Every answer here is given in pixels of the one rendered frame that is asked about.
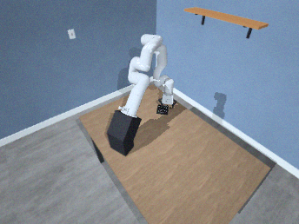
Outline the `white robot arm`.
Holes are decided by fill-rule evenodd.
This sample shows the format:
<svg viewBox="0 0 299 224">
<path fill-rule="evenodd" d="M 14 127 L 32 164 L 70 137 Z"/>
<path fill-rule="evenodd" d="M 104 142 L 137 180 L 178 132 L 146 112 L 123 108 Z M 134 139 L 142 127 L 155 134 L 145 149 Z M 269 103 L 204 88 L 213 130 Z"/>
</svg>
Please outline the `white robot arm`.
<svg viewBox="0 0 299 224">
<path fill-rule="evenodd" d="M 174 88 L 173 79 L 170 79 L 167 75 L 160 76 L 167 65 L 167 48 L 162 44 L 163 38 L 158 35 L 145 34 L 141 37 L 141 43 L 143 45 L 141 58 L 137 56 L 132 58 L 128 76 L 129 82 L 136 86 L 131 90 L 125 107 L 119 107 L 122 113 L 135 118 L 137 118 L 136 112 L 143 99 L 144 92 L 150 85 L 150 77 L 138 71 L 150 71 L 153 54 L 156 54 L 156 67 L 153 72 L 153 82 L 155 86 L 160 87 L 164 85 L 163 93 L 167 96 L 173 95 Z"/>
</svg>

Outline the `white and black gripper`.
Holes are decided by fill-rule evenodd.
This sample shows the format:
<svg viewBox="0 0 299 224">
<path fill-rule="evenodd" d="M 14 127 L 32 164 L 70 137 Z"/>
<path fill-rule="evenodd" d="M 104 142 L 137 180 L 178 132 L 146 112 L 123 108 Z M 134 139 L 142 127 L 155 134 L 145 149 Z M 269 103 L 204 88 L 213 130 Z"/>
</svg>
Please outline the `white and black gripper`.
<svg viewBox="0 0 299 224">
<path fill-rule="evenodd" d="M 163 107 L 163 103 L 172 104 L 172 107 L 174 107 L 174 105 L 177 103 L 177 101 L 174 100 L 174 94 L 172 96 L 167 96 L 163 93 L 163 98 L 158 99 L 158 101 L 161 103 L 161 107 Z"/>
</svg>

